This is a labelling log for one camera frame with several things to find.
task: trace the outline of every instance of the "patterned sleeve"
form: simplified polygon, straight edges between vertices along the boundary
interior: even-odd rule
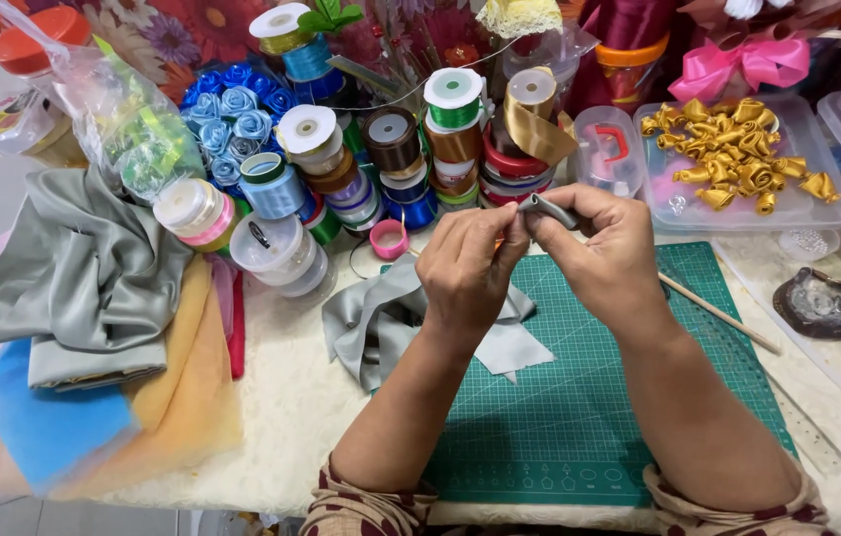
[[[417,493],[370,493],[342,481],[331,461],[319,471],[315,500],[300,536],[419,536],[437,493],[420,483]]]
[[[652,492],[661,533],[666,536],[837,536],[827,528],[827,512],[820,504],[818,486],[797,460],[794,464],[801,481],[794,501],[752,513],[725,512],[691,503],[661,478],[654,466],[645,469],[644,478]]]

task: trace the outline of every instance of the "pink bow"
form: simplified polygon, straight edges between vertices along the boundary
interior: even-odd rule
[[[680,101],[711,100],[740,69],[754,91],[761,83],[781,88],[807,77],[811,47],[804,39],[754,41],[727,53],[709,40],[682,57],[682,76],[668,87]]]

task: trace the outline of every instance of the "lace tablecloth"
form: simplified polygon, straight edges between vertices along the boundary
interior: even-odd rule
[[[420,250],[430,231],[412,237]],[[663,241],[707,239],[700,236],[658,238]],[[774,239],[767,235],[738,246],[760,258],[760,277],[771,277],[776,288],[796,267],[769,250]],[[360,274],[379,273],[381,262],[368,244],[358,248],[344,236],[331,244],[338,268],[337,289],[359,280]],[[541,254],[535,245],[531,255]],[[816,266],[841,277],[841,262],[823,261]],[[751,296],[722,265],[722,272],[744,322],[777,342],[783,357],[759,349],[767,370],[841,450],[841,389],[826,376],[767,317]],[[211,458],[199,467],[177,471],[140,485],[110,493],[101,500],[131,506],[219,509],[234,508],[271,514],[304,516],[316,485],[318,469],[364,408],[368,396],[341,366],[328,362],[322,335],[320,304],[303,305],[264,292],[246,278],[245,376],[238,384],[242,401],[245,443],[235,452]],[[841,371],[838,342],[819,344],[831,366]],[[795,437],[796,442],[804,441]],[[831,527],[841,533],[841,474],[825,477],[803,457],[805,468],[818,481]],[[649,510],[611,506],[480,505],[440,503],[431,516],[433,524],[531,523],[596,527],[652,532]]]

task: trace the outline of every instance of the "green cutting mat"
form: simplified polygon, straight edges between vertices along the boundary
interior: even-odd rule
[[[663,273],[739,318],[708,242],[655,250]],[[518,371],[513,385],[474,359],[424,478],[445,501],[647,505],[642,469],[652,456],[629,406],[616,341],[549,256],[520,261],[513,284],[536,302],[524,325],[557,360]],[[747,336],[670,296],[728,386],[794,452]]]

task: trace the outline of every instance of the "hand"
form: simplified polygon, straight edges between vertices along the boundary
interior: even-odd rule
[[[496,249],[500,231],[505,240]],[[510,274],[529,245],[516,203],[444,215],[416,262],[428,299],[422,331],[473,356],[499,316]]]
[[[540,213],[527,214],[530,234],[620,344],[630,339],[647,343],[649,336],[677,325],[658,282],[652,217],[645,203],[582,184],[542,196],[579,213],[580,231],[589,240],[579,242],[557,220]]]

